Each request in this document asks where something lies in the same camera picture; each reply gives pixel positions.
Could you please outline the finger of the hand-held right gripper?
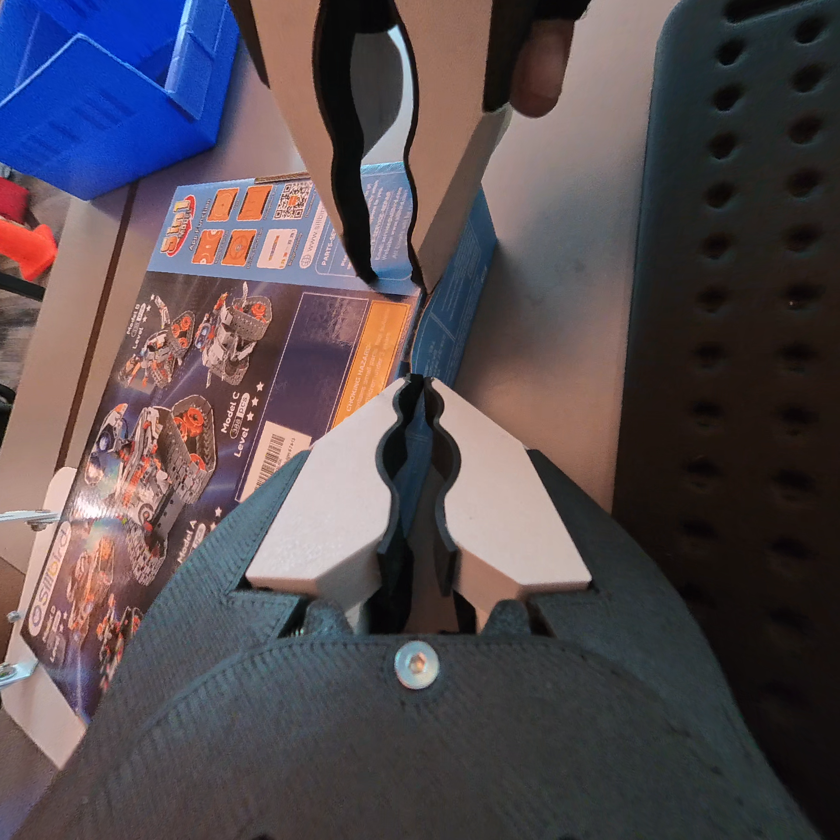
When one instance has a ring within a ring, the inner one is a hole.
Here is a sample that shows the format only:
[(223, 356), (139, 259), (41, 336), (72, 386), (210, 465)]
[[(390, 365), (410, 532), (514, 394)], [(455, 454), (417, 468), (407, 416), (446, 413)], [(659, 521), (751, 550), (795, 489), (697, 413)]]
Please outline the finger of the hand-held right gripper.
[(483, 109), (491, 1), (397, 1), (416, 79), (411, 244), (427, 292), (457, 247), (508, 108)]
[(355, 273), (374, 283), (361, 185), (364, 133), (351, 87), (362, 3), (254, 1), (251, 7), (269, 89)]

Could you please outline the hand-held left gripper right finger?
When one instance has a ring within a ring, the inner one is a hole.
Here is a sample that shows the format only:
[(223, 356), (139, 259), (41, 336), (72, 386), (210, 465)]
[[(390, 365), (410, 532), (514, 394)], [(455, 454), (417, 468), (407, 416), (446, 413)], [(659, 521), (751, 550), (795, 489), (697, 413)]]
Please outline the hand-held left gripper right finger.
[(458, 626), (483, 629), (503, 601), (577, 592), (592, 582), (534, 464), (535, 450), (438, 379), (424, 381), (432, 462), (435, 568)]

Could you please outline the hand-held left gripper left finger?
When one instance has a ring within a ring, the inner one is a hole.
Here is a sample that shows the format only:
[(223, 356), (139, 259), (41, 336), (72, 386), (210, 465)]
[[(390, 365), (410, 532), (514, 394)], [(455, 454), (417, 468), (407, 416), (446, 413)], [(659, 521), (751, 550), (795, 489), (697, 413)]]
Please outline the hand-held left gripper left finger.
[(372, 632), (404, 629), (413, 555), (395, 479), (421, 394), (422, 376), (408, 374), (311, 448), (248, 567), (249, 583), (345, 612), (368, 604)]

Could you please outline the toy robot kit box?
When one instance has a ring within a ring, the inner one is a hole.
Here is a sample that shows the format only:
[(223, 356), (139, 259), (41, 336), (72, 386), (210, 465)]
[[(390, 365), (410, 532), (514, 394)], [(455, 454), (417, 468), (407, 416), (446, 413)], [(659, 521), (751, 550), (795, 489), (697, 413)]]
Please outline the toy robot kit box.
[(371, 284), (308, 175), (176, 189), (21, 632), (83, 725), (237, 504), (406, 373), (454, 383), (497, 246), (484, 191), (427, 294), (403, 164), (361, 183)]

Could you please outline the person's right hand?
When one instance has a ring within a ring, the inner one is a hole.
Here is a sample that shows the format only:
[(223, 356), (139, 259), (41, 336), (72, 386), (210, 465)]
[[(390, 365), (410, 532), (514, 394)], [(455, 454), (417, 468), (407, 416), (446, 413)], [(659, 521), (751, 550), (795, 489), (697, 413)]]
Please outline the person's right hand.
[(510, 102), (539, 119), (556, 106), (570, 60), (575, 24), (589, 1), (538, 1), (511, 79)]

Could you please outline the blue plastic bin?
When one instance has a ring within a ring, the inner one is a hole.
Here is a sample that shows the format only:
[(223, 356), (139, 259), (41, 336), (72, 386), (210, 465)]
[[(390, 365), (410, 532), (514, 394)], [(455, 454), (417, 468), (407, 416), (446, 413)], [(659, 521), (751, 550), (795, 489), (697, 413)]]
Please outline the blue plastic bin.
[(225, 1), (2, 2), (2, 163), (91, 200), (212, 148), (237, 44)]

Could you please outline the orange plastic object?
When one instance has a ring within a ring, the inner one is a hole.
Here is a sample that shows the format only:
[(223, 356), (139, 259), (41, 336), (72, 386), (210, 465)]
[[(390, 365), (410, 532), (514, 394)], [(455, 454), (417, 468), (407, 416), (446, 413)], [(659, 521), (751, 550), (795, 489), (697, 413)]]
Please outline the orange plastic object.
[(1, 217), (1, 255), (17, 263), (22, 277), (34, 282), (52, 267), (57, 244), (47, 224), (28, 228)]

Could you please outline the grey perforated plastic chair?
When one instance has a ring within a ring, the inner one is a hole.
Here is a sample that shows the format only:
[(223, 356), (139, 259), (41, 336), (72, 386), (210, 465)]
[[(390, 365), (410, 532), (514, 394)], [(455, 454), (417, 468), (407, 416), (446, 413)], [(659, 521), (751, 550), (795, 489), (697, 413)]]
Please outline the grey perforated plastic chair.
[(681, 2), (658, 41), (613, 515), (838, 838), (838, 2)]

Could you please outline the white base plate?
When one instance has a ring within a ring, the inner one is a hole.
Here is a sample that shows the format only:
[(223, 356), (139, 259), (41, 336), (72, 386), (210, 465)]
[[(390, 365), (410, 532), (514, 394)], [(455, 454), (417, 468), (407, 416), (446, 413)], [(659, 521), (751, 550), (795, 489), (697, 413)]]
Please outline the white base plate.
[[(70, 492), (76, 468), (62, 467), (49, 483), (45, 507), (60, 513)], [(24, 587), (17, 609), (25, 616), (42, 571), (57, 522), (35, 533)], [(87, 725), (71, 709), (35, 654), (21, 638), (23, 619), (13, 625), (5, 659), (30, 673), (2, 688), (3, 708), (38, 749), (60, 770), (84, 738)]]

